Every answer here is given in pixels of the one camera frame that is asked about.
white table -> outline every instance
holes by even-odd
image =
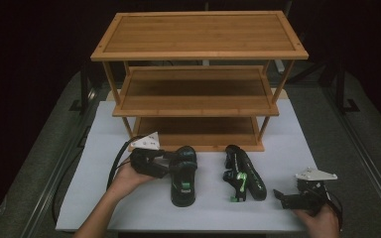
[[[139,232],[247,232],[304,230],[303,224],[274,197],[273,189],[297,193],[295,174],[316,164],[289,99],[279,99],[280,116],[273,117],[263,138],[265,152],[247,153],[268,189],[264,201],[247,193],[244,202],[230,202],[234,188],[222,180],[225,153],[197,153],[196,201],[176,207],[166,176],[138,187],[116,207],[109,230]],[[112,117],[115,103],[102,101],[85,149],[63,201],[57,230],[76,230],[105,192],[108,174],[129,139],[122,119]]]

wooden shelf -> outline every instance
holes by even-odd
[[[130,67],[113,116],[278,116],[263,66]]]
[[[148,135],[155,128],[167,151],[184,145],[197,151],[224,151],[230,144],[264,151],[255,117],[141,117],[135,122],[134,135]]]

dark background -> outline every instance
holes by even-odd
[[[284,1],[0,0],[0,203],[64,87],[116,12],[282,9]],[[336,53],[381,112],[381,0],[294,1],[311,61]]]

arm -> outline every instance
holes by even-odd
[[[306,224],[311,238],[339,237],[338,218],[328,205],[324,205],[315,217],[303,210],[293,212]]]
[[[130,163],[123,165],[110,188],[103,194],[73,237],[104,237],[117,203],[140,184],[154,179],[135,172]]]

human hand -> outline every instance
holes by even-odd
[[[308,215],[304,210],[293,210],[293,212],[308,227],[311,238],[339,237],[338,218],[329,205],[324,205],[314,217]]]
[[[155,179],[154,177],[138,174],[131,166],[129,158],[122,162],[112,184],[106,193],[120,200],[131,193],[140,184]]]

